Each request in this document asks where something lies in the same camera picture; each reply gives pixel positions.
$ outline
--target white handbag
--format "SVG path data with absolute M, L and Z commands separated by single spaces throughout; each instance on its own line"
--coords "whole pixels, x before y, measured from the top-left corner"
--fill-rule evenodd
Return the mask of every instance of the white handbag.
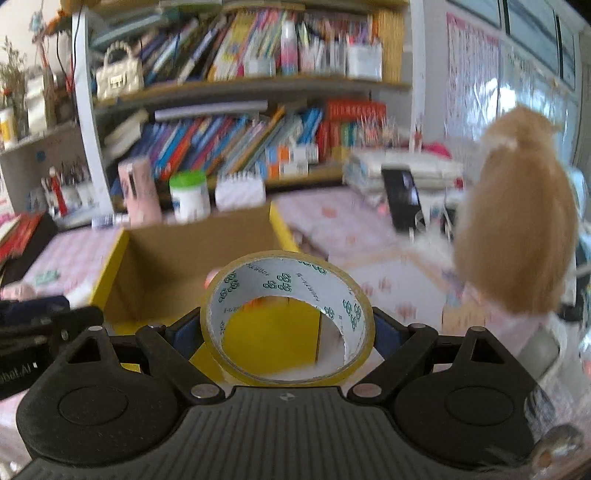
M 125 50 L 127 58 L 109 63 L 115 50 Z M 97 97 L 99 100 L 137 92 L 144 88 L 142 62 L 135 58 L 127 43 L 113 43 L 105 53 L 105 64 L 96 71 Z

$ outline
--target green lid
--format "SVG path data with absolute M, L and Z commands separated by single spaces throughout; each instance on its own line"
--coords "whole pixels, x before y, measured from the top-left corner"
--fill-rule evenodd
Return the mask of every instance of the green lid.
M 168 185 L 172 189 L 187 189 L 207 182 L 207 177 L 201 170 L 191 170 L 177 173 L 170 177 Z

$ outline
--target stack of papers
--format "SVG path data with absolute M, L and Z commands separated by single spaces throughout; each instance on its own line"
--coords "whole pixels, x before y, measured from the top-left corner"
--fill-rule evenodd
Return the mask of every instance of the stack of papers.
M 464 173 L 461 163 L 432 153 L 354 148 L 343 169 L 345 182 L 363 195 L 382 193 L 383 167 L 408 169 L 419 189 L 430 190 L 454 188 Z

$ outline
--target tape roll inner core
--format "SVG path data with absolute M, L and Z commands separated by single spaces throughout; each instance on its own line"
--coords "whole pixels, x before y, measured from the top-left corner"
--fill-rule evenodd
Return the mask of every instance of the tape roll inner core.
M 354 363 L 368 342 L 373 343 L 369 334 L 373 334 L 374 329 L 368 328 L 367 318 L 369 301 L 360 288 L 350 282 L 351 286 L 335 271 L 297 258 L 255 258 L 229 273 L 226 271 L 223 279 L 216 278 L 212 282 L 206 316 L 210 340 L 218 354 L 239 372 L 263 382 L 276 383 L 275 379 L 257 377 L 234 364 L 223 351 L 224 332 L 232 315 L 251 300 L 272 296 L 301 300 L 326 315 L 338 328 L 345 345 L 344 365 L 335 372 L 338 373 Z

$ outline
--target roll of tape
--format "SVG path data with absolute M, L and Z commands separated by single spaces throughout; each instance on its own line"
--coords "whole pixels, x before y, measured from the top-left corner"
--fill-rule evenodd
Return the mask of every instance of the roll of tape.
M 228 321 L 241 306 L 261 297 L 288 297 L 312 305 L 334 322 L 343 337 L 343 366 L 330 375 L 282 381 L 252 375 L 223 350 Z M 247 255 L 222 269 L 207 288 L 201 308 L 201 330 L 214 359 L 246 385 L 336 385 L 359 368 L 374 345 L 371 304 L 345 272 L 316 257 L 285 251 Z

